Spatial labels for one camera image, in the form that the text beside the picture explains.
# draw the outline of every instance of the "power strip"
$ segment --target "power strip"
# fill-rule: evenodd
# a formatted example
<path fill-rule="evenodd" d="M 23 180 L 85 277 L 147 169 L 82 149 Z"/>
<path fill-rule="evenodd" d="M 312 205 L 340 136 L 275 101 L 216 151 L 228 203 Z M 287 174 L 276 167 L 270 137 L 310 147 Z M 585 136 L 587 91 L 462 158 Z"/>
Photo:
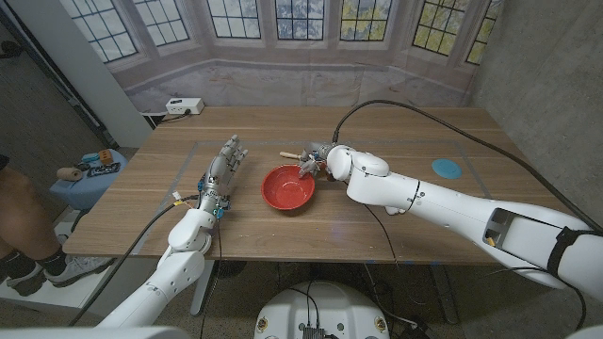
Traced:
<path fill-rule="evenodd" d="M 190 109 L 190 114 L 201 114 L 205 105 L 201 98 L 171 98 L 166 104 L 168 114 L 182 115 Z"/>

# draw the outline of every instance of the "floor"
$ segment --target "floor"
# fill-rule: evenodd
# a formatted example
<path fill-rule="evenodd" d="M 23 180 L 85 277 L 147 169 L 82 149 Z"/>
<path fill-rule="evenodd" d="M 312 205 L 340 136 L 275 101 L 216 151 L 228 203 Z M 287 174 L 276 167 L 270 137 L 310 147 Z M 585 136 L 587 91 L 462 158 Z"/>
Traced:
<path fill-rule="evenodd" d="M 427 266 L 369 266 L 376 281 L 393 287 L 383 306 L 400 316 L 418 315 L 438 338 L 564 338 L 578 323 L 579 300 L 571 290 L 552 290 L 512 273 L 485 274 L 497 266 L 449 266 L 448 275 L 457 300 L 461 324 L 447 324 L 440 312 L 437 294 Z M 366 291 L 361 265 L 249 262 L 235 277 L 218 279 L 213 297 L 206 306 L 203 338 L 251 338 L 257 314 L 279 291 L 312 276 L 350 285 Z M 233 273 L 224 264 L 222 272 Z M 188 313 L 193 288 L 178 295 L 155 322 L 200 336 L 203 316 Z M 603 304 L 587 298 L 585 326 L 603 323 Z M 64 326 L 68 315 L 53 315 L 0 301 L 0 327 Z M 93 326 L 98 316 L 88 316 L 79 325 Z M 394 331 L 401 331 L 396 325 Z"/>

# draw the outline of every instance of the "window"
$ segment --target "window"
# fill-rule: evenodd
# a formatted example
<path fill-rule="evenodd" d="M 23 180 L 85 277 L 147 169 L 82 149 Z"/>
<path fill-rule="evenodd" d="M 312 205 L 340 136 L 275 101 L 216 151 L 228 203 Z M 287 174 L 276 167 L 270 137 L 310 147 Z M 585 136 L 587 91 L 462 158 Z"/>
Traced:
<path fill-rule="evenodd" d="M 471 47 L 471 52 L 469 52 L 469 56 L 467 57 L 467 61 L 473 64 L 479 65 L 481 62 L 481 55 L 486 48 L 486 43 L 488 42 L 488 37 L 490 37 L 490 32 L 492 32 L 492 27 L 494 27 L 494 23 L 497 21 L 498 10 L 500 9 L 500 4 L 502 0 L 492 0 L 490 2 L 490 6 L 488 6 L 488 11 L 486 11 L 486 16 L 483 18 L 481 22 L 480 31 L 478 32 L 478 36 L 473 41 L 473 46 Z"/>
<path fill-rule="evenodd" d="M 103 62 L 137 52 L 111 0 L 60 0 Z"/>
<path fill-rule="evenodd" d="M 187 30 L 174 0 L 135 0 L 155 46 L 188 40 Z"/>
<path fill-rule="evenodd" d="M 324 0 L 276 0 L 279 40 L 322 40 Z"/>
<path fill-rule="evenodd" d="M 426 0 L 413 45 L 448 56 L 469 0 Z"/>
<path fill-rule="evenodd" d="M 260 39 L 255 0 L 207 0 L 218 38 Z"/>
<path fill-rule="evenodd" d="M 391 0 L 344 0 L 341 40 L 383 41 Z"/>

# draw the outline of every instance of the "shoe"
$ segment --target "shoe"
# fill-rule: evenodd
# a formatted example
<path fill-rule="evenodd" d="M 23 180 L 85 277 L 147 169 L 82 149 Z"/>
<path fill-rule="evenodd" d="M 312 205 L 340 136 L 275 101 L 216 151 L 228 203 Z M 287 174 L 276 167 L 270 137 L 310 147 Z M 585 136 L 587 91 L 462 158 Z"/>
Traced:
<path fill-rule="evenodd" d="M 55 287 L 66 287 L 77 282 L 80 278 L 104 271 L 113 264 L 114 258 L 74 257 L 67 255 L 67 266 L 63 273 L 55 276 L 44 270 L 44 276 Z"/>
<path fill-rule="evenodd" d="M 8 279 L 7 286 L 17 291 L 21 297 L 32 295 L 38 292 L 46 281 L 43 271 L 44 269 L 42 266 L 36 263 L 36 268 L 34 268 L 34 270 L 26 276 L 17 279 Z"/>

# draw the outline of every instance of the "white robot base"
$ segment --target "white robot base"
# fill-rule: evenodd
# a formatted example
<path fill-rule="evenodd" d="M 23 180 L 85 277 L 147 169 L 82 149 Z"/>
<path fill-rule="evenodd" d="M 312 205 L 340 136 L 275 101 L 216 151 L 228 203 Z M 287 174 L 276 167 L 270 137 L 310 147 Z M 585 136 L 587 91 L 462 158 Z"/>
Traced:
<path fill-rule="evenodd" d="M 337 282 L 317 281 L 304 294 L 309 282 L 279 293 L 260 311 L 255 322 L 255 339 L 286 338 L 389 338 L 383 313 L 368 297 Z M 308 302 L 310 327 L 308 327 Z"/>

